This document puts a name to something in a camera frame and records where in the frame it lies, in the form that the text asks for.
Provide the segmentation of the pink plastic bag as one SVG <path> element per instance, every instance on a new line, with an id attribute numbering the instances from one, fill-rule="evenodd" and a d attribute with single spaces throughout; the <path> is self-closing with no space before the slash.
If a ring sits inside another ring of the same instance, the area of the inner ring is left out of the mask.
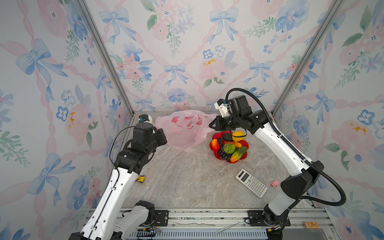
<path id="1" fill-rule="evenodd" d="M 155 126 L 164 131 L 168 146 L 188 152 L 207 139 L 208 133 L 213 131 L 209 124 L 217 116 L 196 110 L 178 111 L 156 118 Z"/>

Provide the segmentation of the green kiwi half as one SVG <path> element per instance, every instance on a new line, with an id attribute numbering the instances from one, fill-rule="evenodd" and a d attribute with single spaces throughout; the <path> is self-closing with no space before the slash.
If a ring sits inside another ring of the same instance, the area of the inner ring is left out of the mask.
<path id="1" fill-rule="evenodd" d="M 233 143 L 226 143 L 223 146 L 223 150 L 226 154 L 233 154 L 236 151 L 236 146 Z"/>

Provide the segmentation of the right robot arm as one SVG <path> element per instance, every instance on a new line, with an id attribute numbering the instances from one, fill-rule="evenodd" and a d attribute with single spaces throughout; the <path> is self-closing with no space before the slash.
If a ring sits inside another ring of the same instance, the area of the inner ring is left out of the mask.
<path id="1" fill-rule="evenodd" d="M 278 195 L 265 206 L 261 218 L 269 226 L 283 226 L 289 211 L 304 199 L 320 174 L 306 164 L 307 158 L 289 143 L 265 108 L 253 112 L 245 96 L 220 99 L 214 106 L 220 115 L 210 123 L 210 128 L 220 132 L 247 130 L 266 144 L 287 169 L 289 177 L 280 183 Z"/>

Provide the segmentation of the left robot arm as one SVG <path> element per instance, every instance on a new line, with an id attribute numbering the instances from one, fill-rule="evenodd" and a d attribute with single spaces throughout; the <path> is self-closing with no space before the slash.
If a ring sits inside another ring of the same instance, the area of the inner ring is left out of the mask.
<path id="1" fill-rule="evenodd" d="M 152 159 L 156 148 L 166 143 L 164 131 L 149 121 L 133 127 L 133 138 L 117 154 L 100 203 L 82 230 L 70 235 L 71 240 L 125 240 L 139 226 L 151 227 L 154 224 L 155 206 L 146 201 L 137 202 L 121 220 L 118 217 L 142 168 Z"/>

